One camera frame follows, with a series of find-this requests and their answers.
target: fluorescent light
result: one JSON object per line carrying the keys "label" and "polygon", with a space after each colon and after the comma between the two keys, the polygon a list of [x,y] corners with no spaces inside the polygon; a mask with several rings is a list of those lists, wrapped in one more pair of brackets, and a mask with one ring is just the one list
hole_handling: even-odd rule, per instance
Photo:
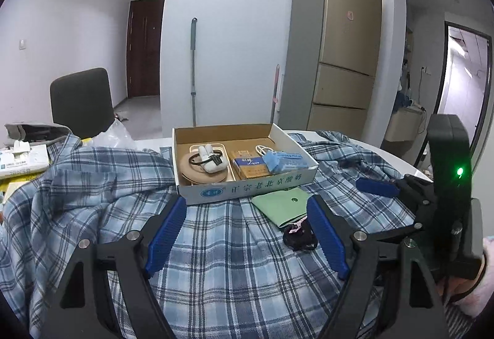
{"label": "fluorescent light", "polygon": [[455,40],[452,40],[450,37],[448,40],[448,44],[449,44],[450,48],[454,49],[461,56],[465,57],[465,51],[463,50],[463,48],[460,46],[460,44],[458,42],[456,42]]}

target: blue oval logo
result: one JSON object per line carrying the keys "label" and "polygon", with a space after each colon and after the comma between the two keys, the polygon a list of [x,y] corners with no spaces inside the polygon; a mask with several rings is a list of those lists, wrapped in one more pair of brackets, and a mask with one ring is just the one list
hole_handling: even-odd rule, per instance
{"label": "blue oval logo", "polygon": [[209,189],[201,192],[203,197],[216,197],[223,193],[222,189]]}

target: chair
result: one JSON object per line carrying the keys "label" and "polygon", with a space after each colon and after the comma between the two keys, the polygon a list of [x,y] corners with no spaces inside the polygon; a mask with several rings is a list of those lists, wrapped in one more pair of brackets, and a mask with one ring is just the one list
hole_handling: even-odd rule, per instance
{"label": "chair", "polygon": [[115,120],[108,73],[103,68],[57,78],[50,85],[53,122],[80,138],[105,132]]}

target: refrigerator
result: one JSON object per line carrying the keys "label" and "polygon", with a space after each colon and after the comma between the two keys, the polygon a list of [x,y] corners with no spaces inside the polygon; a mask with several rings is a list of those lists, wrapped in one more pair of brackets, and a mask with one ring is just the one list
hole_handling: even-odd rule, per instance
{"label": "refrigerator", "polygon": [[382,0],[292,0],[278,125],[360,139],[381,38]]}

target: striped fabric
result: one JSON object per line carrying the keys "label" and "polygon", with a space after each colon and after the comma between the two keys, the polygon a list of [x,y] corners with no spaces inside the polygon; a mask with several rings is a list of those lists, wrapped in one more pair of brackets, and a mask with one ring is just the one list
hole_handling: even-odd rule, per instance
{"label": "striped fabric", "polygon": [[[412,223],[398,201],[355,188],[361,176],[400,178],[393,167],[339,133],[320,135],[329,141],[294,136],[320,163],[303,189],[367,233]],[[160,156],[80,145],[69,136],[52,146],[54,165],[4,208],[0,290],[34,338],[77,242],[105,243],[139,230],[175,193],[170,149]],[[109,279],[123,334],[134,337],[117,277],[109,273]],[[151,280],[178,338],[317,337],[342,284],[320,247],[287,248],[250,198],[189,207],[165,268]],[[369,334],[378,307],[375,289],[361,336]],[[453,307],[447,315],[453,337],[461,337],[468,320]]]}

